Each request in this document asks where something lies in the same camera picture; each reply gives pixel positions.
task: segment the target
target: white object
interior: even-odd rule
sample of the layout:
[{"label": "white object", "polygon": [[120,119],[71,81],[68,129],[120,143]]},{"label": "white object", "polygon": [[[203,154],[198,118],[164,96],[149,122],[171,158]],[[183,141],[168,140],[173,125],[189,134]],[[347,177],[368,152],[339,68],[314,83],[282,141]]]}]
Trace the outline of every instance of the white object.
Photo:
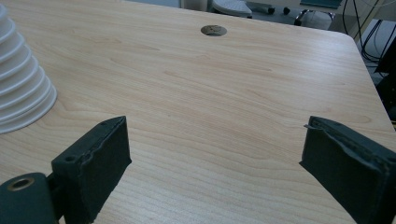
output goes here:
[{"label": "white object", "polygon": [[0,4],[0,133],[40,119],[56,97],[50,79]]},{"label": "white object", "polygon": [[227,15],[251,17],[252,11],[245,1],[240,0],[213,0],[213,8]]},{"label": "white object", "polygon": [[180,0],[180,5],[182,8],[186,9],[206,11],[207,0]]}]

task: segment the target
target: wood grain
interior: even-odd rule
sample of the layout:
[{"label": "wood grain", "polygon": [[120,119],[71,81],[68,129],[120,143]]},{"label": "wood grain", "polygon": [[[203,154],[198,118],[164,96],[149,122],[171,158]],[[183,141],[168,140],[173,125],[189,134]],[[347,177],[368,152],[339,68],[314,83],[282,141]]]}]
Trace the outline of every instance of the wood grain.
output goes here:
[{"label": "wood grain", "polygon": [[[354,41],[271,22],[120,1],[4,1],[59,96],[0,135],[0,182],[51,172],[96,123],[126,115],[132,165],[95,223],[353,223],[303,169],[309,116],[391,149]],[[216,24],[224,36],[201,34]]]}]

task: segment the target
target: cable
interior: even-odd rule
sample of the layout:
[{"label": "cable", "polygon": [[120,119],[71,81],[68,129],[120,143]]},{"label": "cable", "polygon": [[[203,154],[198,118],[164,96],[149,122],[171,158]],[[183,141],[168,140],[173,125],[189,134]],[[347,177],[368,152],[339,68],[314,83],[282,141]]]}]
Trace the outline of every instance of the cable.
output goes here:
[{"label": "cable", "polygon": [[365,39],[365,41],[364,41],[364,44],[363,44],[363,46],[362,46],[362,48],[361,48],[361,56],[365,59],[365,60],[367,60],[368,62],[370,62],[370,63],[376,63],[376,64],[378,64],[378,62],[379,62],[379,59],[380,59],[380,53],[378,52],[378,56],[374,56],[374,55],[372,55],[372,54],[369,54],[367,51],[366,51],[366,46],[367,46],[367,43],[369,42],[369,40],[371,39],[371,37],[373,36],[373,34],[374,33],[376,33],[377,34],[377,32],[378,32],[378,30],[379,30],[379,27],[380,27],[380,25],[381,25],[381,23],[382,23],[382,21],[378,21],[376,24],[375,24],[375,26],[373,27],[373,29],[370,31],[370,33],[367,35],[367,37],[366,37],[366,39]]},{"label": "cable", "polygon": [[382,5],[371,5],[371,3],[366,2],[366,0],[361,0],[361,1],[362,1],[363,3],[365,3],[366,5],[370,6],[370,7],[385,7],[385,6],[391,5],[391,4],[393,4],[393,3],[396,3],[396,0],[393,0],[393,1],[389,2],[389,3],[382,4]]},{"label": "cable", "polygon": [[378,31],[379,31],[379,26],[378,29],[376,29],[375,31],[375,35],[374,35],[374,47],[375,47],[375,51],[378,55],[380,55],[381,53],[379,52],[378,46],[376,45],[376,35],[378,35]]},{"label": "cable", "polygon": [[361,40],[361,22],[359,21],[358,8],[356,7],[356,0],[353,0],[353,7],[355,8],[356,21],[358,22],[359,38]]},{"label": "cable", "polygon": [[347,26],[346,26],[346,8],[347,8],[347,0],[346,0],[346,3],[344,4],[344,9],[343,9],[343,24],[344,24],[344,30],[346,31],[346,34],[348,35]]}]

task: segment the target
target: stacked bowls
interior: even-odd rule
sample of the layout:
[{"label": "stacked bowls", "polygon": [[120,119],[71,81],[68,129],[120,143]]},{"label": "stacked bowls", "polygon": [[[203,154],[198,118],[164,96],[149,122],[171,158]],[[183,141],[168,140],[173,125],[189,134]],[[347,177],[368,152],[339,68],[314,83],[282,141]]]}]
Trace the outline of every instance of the stacked bowls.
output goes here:
[{"label": "stacked bowls", "polygon": [[0,133],[23,128],[54,105],[56,90],[0,4]]}]

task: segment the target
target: grommet hole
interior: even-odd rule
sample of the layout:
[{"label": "grommet hole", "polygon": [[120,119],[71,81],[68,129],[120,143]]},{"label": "grommet hole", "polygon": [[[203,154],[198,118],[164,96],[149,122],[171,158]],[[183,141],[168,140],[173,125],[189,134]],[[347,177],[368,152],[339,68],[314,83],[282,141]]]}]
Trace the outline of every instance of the grommet hole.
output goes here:
[{"label": "grommet hole", "polygon": [[31,186],[35,182],[35,179],[32,177],[25,177],[18,180],[15,180],[10,185],[8,185],[7,189],[11,191],[18,191],[21,189],[26,189]]},{"label": "grommet hole", "polygon": [[201,32],[209,36],[221,36],[227,34],[227,29],[219,25],[207,25],[202,27]]}]

